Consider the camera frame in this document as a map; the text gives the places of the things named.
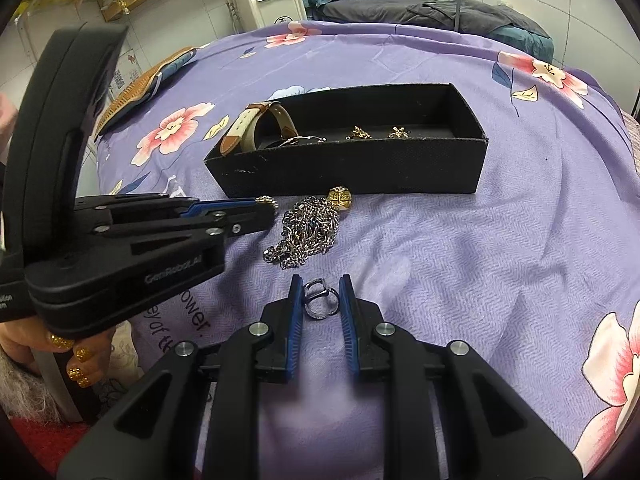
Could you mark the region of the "left hand gold nails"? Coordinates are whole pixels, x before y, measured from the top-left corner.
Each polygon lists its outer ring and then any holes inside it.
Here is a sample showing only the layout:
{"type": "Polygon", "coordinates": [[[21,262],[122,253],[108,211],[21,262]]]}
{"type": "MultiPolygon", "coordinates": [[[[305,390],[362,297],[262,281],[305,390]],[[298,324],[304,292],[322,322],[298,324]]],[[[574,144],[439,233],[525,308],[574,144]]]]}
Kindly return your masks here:
{"type": "Polygon", "coordinates": [[[1,324],[1,348],[17,365],[40,376],[34,351],[72,352],[65,365],[66,374],[82,388],[101,380],[110,365],[112,341],[116,328],[85,339],[67,339],[53,335],[40,318],[23,318],[1,324]]]}

